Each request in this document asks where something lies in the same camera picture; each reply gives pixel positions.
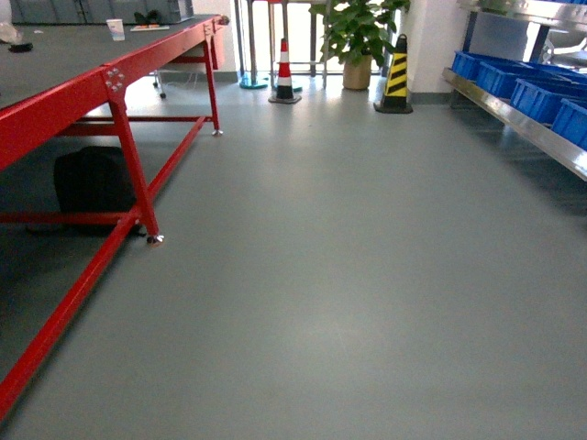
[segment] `red metal frame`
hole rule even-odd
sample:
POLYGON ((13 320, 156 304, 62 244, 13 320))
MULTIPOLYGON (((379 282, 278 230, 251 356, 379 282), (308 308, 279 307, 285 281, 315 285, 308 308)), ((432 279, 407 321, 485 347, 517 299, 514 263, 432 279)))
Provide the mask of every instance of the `red metal frame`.
POLYGON ((216 66, 214 35, 222 28, 220 17, 210 18, 193 27, 162 38, 147 47, 129 53, 106 65, 65 82, 21 103, 0 110, 0 139, 9 150, 0 154, 0 170, 19 160, 31 150, 55 136, 118 136, 137 195, 137 203, 127 213, 59 214, 10 213, 0 214, 0 223, 67 223, 116 224, 92 258, 80 278, 73 284, 53 314, 27 347, 22 357, 0 383, 0 422, 6 418, 22 391, 29 384, 43 359, 59 340, 63 330, 74 317, 94 287, 132 226, 143 224, 150 235, 159 234, 153 211, 153 200, 172 175, 185 152, 206 122, 219 129, 216 90, 213 69, 216 66), (127 86, 187 50, 204 43, 204 57, 190 62, 205 64, 212 115, 203 116, 134 116, 128 117, 125 106, 127 86), (108 103, 112 117, 84 117, 96 107, 108 103), (21 127, 30 127, 27 121, 35 120, 35 129, 24 133, 21 127), (107 124, 84 124, 100 121, 107 124), (153 181, 147 185, 138 159, 130 122, 193 122, 179 146, 168 158, 153 181))

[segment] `wall baseboard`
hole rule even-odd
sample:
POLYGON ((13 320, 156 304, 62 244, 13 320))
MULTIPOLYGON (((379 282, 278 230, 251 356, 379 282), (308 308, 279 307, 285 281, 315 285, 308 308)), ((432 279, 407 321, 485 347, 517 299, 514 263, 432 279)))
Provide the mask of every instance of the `wall baseboard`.
MULTIPOLYGON (((185 83, 193 73, 197 73, 205 80, 204 71, 162 71, 161 77, 166 83, 185 83)), ((215 71, 214 81, 218 83, 238 83, 238 73, 235 71, 215 71)))
POLYGON ((410 93, 410 103, 414 105, 448 104, 451 93, 410 93))

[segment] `gray vinyl floor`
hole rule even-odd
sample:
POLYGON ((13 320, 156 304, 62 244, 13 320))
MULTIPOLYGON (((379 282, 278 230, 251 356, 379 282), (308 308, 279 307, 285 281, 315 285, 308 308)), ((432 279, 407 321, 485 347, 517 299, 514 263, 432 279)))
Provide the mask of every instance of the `gray vinyl floor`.
MULTIPOLYGON (((587 437, 587 185, 479 109, 300 81, 296 105, 218 84, 225 135, 158 198, 164 246, 128 240, 2 439, 587 437)), ((148 175, 182 130, 137 127, 148 175)), ((3 209, 56 206, 50 159, 82 142, 3 171, 3 209)), ((100 239, 0 233, 6 374, 100 239)))

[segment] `black bag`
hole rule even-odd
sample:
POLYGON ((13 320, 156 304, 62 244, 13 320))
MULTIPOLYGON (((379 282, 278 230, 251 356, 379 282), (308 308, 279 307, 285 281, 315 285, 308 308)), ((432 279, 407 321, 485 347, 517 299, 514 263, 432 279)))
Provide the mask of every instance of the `black bag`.
MULTIPOLYGON (((137 201, 118 147, 86 147, 55 159, 53 183, 62 213, 126 212, 137 201)), ((73 225, 90 235, 104 235, 114 225, 73 225)))

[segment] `red and white traffic cone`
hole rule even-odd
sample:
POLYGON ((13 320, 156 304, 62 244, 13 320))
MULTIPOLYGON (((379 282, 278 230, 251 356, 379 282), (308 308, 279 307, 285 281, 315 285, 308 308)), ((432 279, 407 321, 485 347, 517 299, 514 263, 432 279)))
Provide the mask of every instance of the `red and white traffic cone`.
POLYGON ((302 96, 294 96, 292 87, 292 72, 290 71, 290 56, 287 52, 287 40, 282 38, 282 55, 279 61, 279 76, 277 78, 277 93, 269 98, 270 103, 295 104, 302 96))

